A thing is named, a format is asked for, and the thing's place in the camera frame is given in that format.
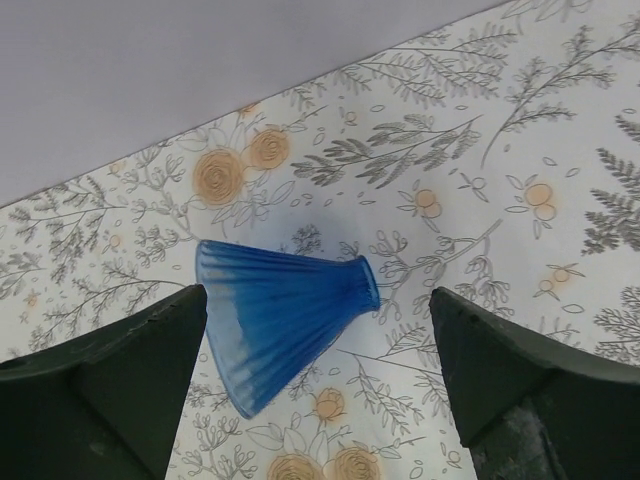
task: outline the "patterned fabric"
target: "patterned fabric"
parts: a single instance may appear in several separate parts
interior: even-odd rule
[[[168,478],[475,478],[434,286],[640,365],[637,10],[517,0],[2,209],[0,356],[192,283],[201,238],[363,253],[381,311],[253,421],[205,341]]]

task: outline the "floral tablecloth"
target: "floral tablecloth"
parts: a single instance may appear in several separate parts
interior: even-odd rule
[[[253,421],[205,340],[167,478],[475,478],[434,286],[640,365],[638,10],[517,0],[2,209],[0,358],[193,283],[198,239],[365,254],[381,311]]]

